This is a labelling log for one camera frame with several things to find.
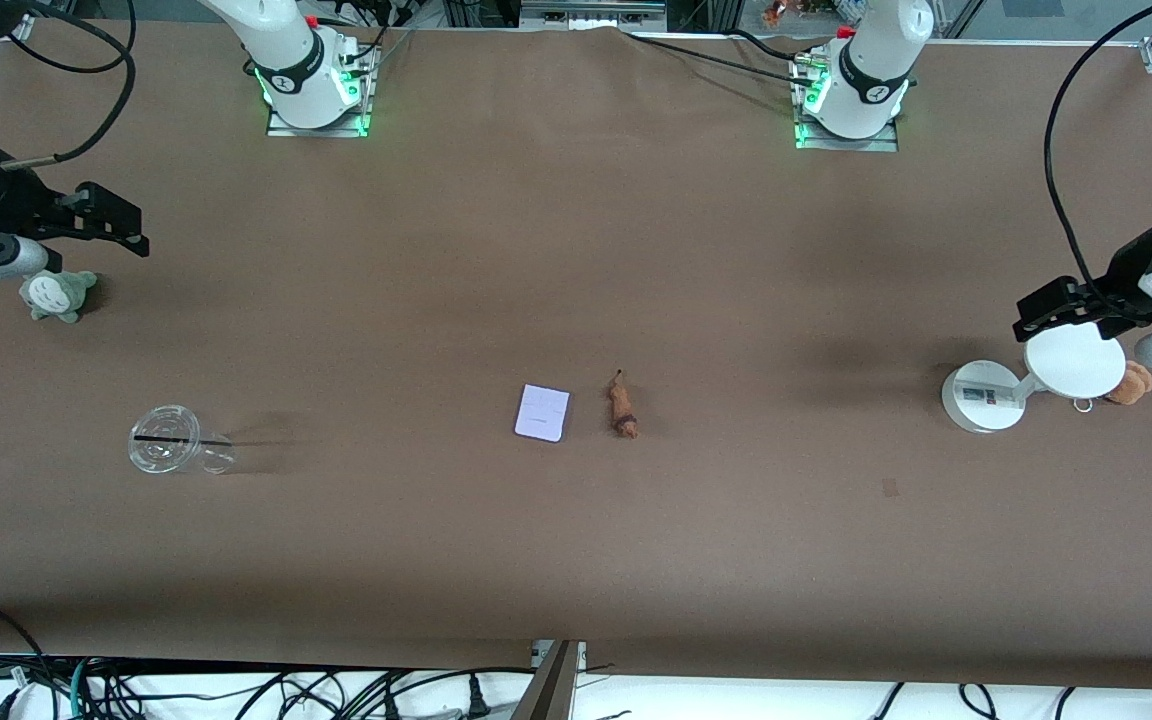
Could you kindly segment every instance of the plug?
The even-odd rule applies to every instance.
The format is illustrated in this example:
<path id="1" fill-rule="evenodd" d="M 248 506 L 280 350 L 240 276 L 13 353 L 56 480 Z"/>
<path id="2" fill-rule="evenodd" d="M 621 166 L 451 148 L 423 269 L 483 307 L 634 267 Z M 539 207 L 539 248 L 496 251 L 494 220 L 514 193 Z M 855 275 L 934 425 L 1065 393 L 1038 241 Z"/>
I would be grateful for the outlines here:
<path id="1" fill-rule="evenodd" d="M 3 702 L 0 702 L 0 720 L 8 720 L 8 715 L 12 715 L 12 705 L 18 694 L 20 689 L 14 689 L 14 691 L 8 694 L 8 697 L 3 698 Z"/>
<path id="2" fill-rule="evenodd" d="M 470 673 L 470 711 L 465 717 L 468 720 L 479 720 L 479 717 L 492 715 L 492 708 L 483 699 L 483 687 L 479 685 L 479 676 Z"/>
<path id="3" fill-rule="evenodd" d="M 397 714 L 397 703 L 394 702 L 394 694 L 389 692 L 391 685 L 385 684 L 385 720 L 402 720 Z"/>

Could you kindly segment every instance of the plastic cup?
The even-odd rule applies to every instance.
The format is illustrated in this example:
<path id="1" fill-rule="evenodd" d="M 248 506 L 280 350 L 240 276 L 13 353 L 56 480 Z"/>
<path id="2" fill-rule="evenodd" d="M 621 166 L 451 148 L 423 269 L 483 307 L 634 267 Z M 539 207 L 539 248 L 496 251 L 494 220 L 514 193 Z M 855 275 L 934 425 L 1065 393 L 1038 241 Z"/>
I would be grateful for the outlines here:
<path id="1" fill-rule="evenodd" d="M 213 473 L 234 467 L 234 444 L 198 424 L 188 407 L 147 411 L 127 437 L 127 455 L 145 473 Z"/>

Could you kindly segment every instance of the white paper card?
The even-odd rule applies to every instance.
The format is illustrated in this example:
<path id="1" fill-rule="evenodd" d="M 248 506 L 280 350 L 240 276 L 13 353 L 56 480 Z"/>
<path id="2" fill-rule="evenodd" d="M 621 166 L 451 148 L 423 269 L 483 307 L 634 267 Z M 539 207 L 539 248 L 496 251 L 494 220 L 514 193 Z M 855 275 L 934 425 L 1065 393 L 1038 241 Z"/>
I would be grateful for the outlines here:
<path id="1" fill-rule="evenodd" d="M 563 418 L 567 418 L 567 399 L 570 396 L 571 393 L 561 389 L 522 386 L 518 420 L 513 424 L 513 432 L 545 442 L 558 442 L 563 437 Z"/>

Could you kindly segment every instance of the round white stand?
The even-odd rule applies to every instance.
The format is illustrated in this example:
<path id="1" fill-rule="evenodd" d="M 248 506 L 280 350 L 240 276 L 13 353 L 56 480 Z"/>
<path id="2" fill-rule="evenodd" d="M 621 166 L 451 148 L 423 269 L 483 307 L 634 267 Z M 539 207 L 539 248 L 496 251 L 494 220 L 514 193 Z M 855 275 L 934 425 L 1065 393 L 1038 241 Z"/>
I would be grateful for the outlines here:
<path id="1" fill-rule="evenodd" d="M 1060 325 L 1025 343 L 1029 374 L 1021 381 L 1009 369 L 978 359 L 945 379 L 941 402 L 961 429 L 995 433 L 1018 423 L 1033 393 L 1047 391 L 1074 401 L 1100 397 L 1123 381 L 1126 365 L 1123 346 L 1102 340 L 1092 323 Z"/>
<path id="2" fill-rule="evenodd" d="M 1011 388 L 1018 384 L 1009 369 L 992 359 L 978 359 L 945 378 L 941 402 L 961 429 L 996 433 L 1020 423 L 1020 416 L 1025 414 L 1025 399 L 1011 396 Z"/>

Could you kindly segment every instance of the brown paper sheet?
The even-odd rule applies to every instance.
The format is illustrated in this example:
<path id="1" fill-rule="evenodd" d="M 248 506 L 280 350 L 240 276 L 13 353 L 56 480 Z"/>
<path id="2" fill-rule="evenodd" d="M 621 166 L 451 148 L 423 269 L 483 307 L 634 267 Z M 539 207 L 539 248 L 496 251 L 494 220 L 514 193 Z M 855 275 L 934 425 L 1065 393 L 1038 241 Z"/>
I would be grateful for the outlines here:
<path id="1" fill-rule="evenodd" d="M 1014 302 L 1074 272 L 1039 141 L 1076 47 L 929 47 L 894 156 L 797 151 L 773 81 L 614 31 L 419 32 L 365 141 L 262 136 L 225 26 L 134 53 L 41 175 L 137 202 L 154 253 L 56 241 L 103 274 L 73 327 L 0 285 L 0 606 L 47 651 L 1152 685 L 1152 395 L 998 437 L 938 402 L 1021 370 Z M 1 47 L 0 145 L 76 145 L 118 75 Z M 1056 154 L 1100 268 L 1152 223 L 1137 51 Z M 524 382 L 573 394 L 561 444 L 513 435 Z M 137 473 L 169 402 L 244 471 Z"/>

